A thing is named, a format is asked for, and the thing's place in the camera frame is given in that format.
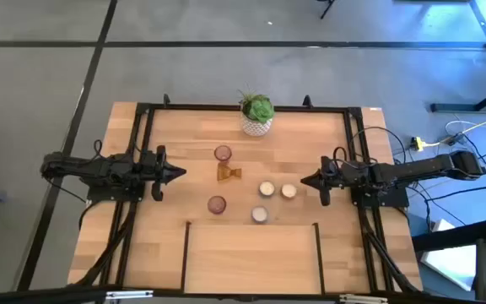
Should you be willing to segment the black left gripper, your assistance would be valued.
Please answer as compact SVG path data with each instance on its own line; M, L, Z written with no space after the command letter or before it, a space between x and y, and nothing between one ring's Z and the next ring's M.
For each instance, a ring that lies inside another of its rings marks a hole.
M141 153L141 179L145 182L152 182L151 195L154 201L161 201L163 193L160 190L165 175L165 182L169 183L178 177L186 174L186 169L166 163L166 148L159 145L156 151L143 151Z

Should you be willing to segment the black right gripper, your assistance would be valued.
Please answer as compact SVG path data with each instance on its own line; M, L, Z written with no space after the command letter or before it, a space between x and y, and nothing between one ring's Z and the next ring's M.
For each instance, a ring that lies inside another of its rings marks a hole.
M333 188L345 188L345 181L341 169L333 159L327 156L321 157L321 167L315 173L303 177L301 183L320 192L320 200L323 206L331 204L331 190Z

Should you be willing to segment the amber ribbed glass candle holder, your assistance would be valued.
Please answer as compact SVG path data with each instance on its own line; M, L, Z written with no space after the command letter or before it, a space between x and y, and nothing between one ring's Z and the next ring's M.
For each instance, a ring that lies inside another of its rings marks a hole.
M229 166L226 164L218 164L217 167L217 180L223 181L230 179L231 177L238 177L241 178L242 176L242 170L241 168L238 169L231 169Z

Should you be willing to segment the pink ribbed glass candle holder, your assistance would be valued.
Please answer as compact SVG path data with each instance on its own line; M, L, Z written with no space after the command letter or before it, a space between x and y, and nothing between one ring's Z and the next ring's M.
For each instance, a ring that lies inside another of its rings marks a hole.
M226 206L226 200L222 196L212 196L207 203L208 211L212 214L222 214Z
M232 156L232 150L227 145L220 145L214 150L213 155L219 162L228 162Z

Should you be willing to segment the grey patterned ceramic candle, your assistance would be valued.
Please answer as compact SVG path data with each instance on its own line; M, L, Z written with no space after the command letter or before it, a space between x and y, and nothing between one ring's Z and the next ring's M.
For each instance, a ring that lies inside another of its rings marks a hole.
M268 211L263 206L256 206L251 210L251 218L257 224L265 224L268 221Z

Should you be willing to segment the succulent in white patterned pot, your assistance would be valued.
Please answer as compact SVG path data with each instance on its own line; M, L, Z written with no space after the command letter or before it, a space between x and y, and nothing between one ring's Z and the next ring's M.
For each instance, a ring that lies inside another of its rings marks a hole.
M267 95L239 90L241 128L247 135L261 137L273 124L275 110Z

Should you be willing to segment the white floor sheet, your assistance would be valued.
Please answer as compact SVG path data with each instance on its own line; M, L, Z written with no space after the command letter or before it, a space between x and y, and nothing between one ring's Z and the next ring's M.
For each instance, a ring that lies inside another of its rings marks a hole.
M420 262L465 291L473 289L477 247L467 245L423 252Z

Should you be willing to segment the black tripod leg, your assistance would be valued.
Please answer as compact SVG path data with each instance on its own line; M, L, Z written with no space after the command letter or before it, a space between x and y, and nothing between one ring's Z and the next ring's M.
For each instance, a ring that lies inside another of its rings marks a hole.
M336 0L316 0L317 2L319 3L324 3L325 5L325 8L323 9L321 15L320 15L320 19L324 19L327 15L327 13L329 12L329 10L331 9L332 5L336 2Z

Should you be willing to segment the black aluminium rig frame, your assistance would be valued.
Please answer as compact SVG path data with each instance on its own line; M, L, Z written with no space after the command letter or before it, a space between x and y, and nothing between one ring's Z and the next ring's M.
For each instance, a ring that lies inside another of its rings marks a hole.
M353 134L366 131L369 154L392 161L379 108L278 108L263 137L246 135L237 106L158 105L150 147L164 145L168 159L186 174L163 189L156 202L138 205L123 284L153 290L211 294L366 294L370 290L357 206L348 190L334 190L324 207L318 192L300 180L323 155L344 153ZM213 155L232 150L228 162ZM218 164L241 168L242 176L218 181ZM261 182L275 186L271 197ZM297 187L293 199L281 187ZM207 203L222 196L222 214ZM268 221L251 210L263 206Z

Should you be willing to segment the silver frame bracket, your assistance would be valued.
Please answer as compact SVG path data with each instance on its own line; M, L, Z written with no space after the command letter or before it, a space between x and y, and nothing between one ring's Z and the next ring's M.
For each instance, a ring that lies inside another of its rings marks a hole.
M153 290L112 290L106 292L105 299L107 301L119 301L119 300L150 298L153 296L154 296Z
M340 304L389 304L388 299L377 296L361 296L355 294L342 294L339 296Z

